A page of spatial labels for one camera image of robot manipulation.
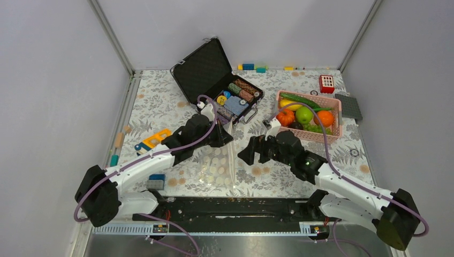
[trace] leaf pattern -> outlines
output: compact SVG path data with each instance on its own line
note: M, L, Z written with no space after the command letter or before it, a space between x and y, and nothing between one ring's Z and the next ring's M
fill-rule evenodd
M276 111L276 93L288 90L309 94L315 90L319 95L333 97L334 94L320 94L319 76L332 75L335 80L335 94L346 95L344 81L339 71L310 70L297 73L292 71L269 70L266 73L255 71L237 71L237 75L261 88L265 95L258 105L259 113L248 123L239 123L233 128L234 144L234 178L228 180L227 172L223 175L224 183L217 184L220 175L205 172L203 158L209 147L194 151L193 156L179 165L164 170L166 182L163 195L181 196L228 196L228 197L309 197L315 187L295 178L290 167L274 161L264 164L246 165L236 158L243 150L251 136L262 135L266 128L262 121ZM169 71L143 71L137 96L135 98L129 127L132 129L125 136L119 163L136 157L134 145L163 129L175 131L196 113L195 107L187 102L183 92L175 83ZM343 118L342 138L329 145L330 158L334 165L367 183L372 184L370 173L360 171L360 166L368 167L361 136L354 119ZM326 156L324 144L302 141L302 145L312 152ZM146 189L146 180L136 183L129 189L131 192Z

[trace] yellow button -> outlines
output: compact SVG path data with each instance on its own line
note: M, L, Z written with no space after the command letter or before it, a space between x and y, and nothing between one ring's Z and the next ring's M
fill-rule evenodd
M227 97L223 96L223 95L220 95L218 98L217 98L217 103L220 104L220 105L224 105L225 103L225 100L227 100Z

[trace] case lid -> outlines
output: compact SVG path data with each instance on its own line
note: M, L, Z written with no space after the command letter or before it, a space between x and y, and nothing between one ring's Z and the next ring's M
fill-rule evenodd
M231 73L232 67L221 42L214 37L170 71L188 101L197 104L197 97L205 94L224 76ZM214 99L217 95L208 96Z

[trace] pink basket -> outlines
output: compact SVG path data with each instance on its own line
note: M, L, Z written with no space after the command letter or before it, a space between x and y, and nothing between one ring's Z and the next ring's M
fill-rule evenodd
M342 137L342 125L339 123L341 117L341 112L342 112L342 107L340 100L334 99L334 98L328 98L328 97L323 97L323 96L317 96L317 95L308 95L308 94L302 94L302 93L296 93L296 92L289 92L289 91L284 91L284 90L279 90L277 92L276 96L276 104L277 107L279 108L279 101L281 100L281 93L289 93L289 94L294 94L298 96L302 96L304 98L307 98L309 100L312 100L316 102L320 107L322 108L332 108L331 113L334 116L334 123L329 126L329 128L332 131L332 135L327 135L328 139L328 144L333 143L336 141L338 138ZM309 131L304 131L304 130L296 130L294 128L288 128L282 126L280 131L286 131L290 130L293 132L293 134L298 137L301 140L307 140L307 141L314 141L314 142L324 142L323 134L322 133L315 133L315 132L309 132Z

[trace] red box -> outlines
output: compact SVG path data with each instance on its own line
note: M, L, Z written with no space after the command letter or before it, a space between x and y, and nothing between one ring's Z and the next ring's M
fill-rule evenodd
M334 92L334 78L331 75L321 75L319 83L320 93L332 94Z

